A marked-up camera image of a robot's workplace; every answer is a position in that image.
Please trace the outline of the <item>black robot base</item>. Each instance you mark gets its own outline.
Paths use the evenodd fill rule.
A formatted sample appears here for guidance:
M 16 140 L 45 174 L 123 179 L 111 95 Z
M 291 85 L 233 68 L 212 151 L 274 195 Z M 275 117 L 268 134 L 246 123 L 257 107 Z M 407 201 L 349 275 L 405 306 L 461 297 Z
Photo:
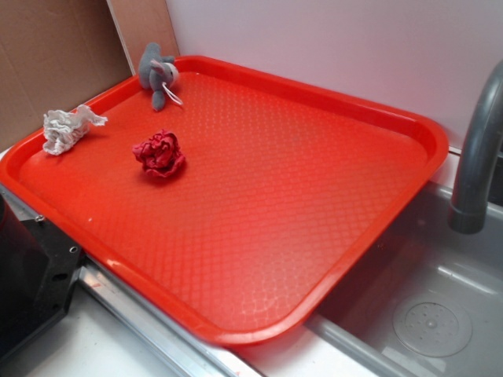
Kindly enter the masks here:
M 50 220 L 20 220 L 1 199 L 1 362 L 67 315 L 83 258 Z

